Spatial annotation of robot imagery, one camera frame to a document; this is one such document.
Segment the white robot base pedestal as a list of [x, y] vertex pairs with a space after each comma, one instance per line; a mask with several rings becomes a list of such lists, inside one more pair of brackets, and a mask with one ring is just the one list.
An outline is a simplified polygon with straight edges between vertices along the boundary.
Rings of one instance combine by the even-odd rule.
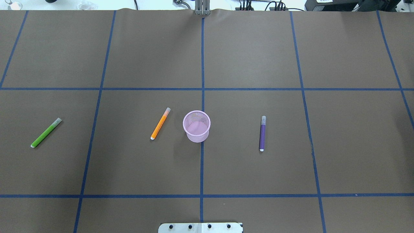
[[243, 233], [242, 223], [211, 222], [211, 223], [164, 223], [158, 233]]

